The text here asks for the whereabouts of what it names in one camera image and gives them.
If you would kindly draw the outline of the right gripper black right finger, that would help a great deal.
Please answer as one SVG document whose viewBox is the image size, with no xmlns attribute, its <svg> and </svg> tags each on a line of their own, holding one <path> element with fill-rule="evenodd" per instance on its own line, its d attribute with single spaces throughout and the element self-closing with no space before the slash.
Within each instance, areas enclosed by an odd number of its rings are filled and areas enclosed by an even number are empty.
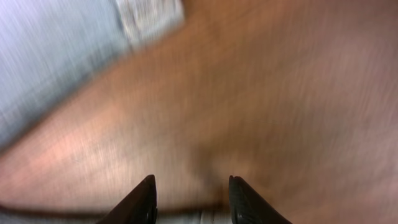
<svg viewBox="0 0 398 224">
<path fill-rule="evenodd" d="M 242 177 L 229 177 L 229 209 L 233 224 L 292 224 Z"/>
</svg>

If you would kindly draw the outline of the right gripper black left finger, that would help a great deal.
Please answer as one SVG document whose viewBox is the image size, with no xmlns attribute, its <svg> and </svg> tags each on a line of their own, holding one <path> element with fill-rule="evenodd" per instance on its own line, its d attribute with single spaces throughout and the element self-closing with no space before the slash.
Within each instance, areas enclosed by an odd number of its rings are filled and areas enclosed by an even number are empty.
<svg viewBox="0 0 398 224">
<path fill-rule="evenodd" d="M 157 191 L 155 175 L 145 177 L 98 224 L 155 224 Z"/>
</svg>

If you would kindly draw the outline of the light blue denim shorts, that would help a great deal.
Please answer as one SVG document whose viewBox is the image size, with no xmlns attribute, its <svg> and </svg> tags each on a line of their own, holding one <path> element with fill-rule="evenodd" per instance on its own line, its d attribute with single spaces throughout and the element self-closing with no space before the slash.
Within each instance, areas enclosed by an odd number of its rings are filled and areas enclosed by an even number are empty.
<svg viewBox="0 0 398 224">
<path fill-rule="evenodd" d="M 1 147 L 184 19 L 181 0 L 1 0 Z"/>
</svg>

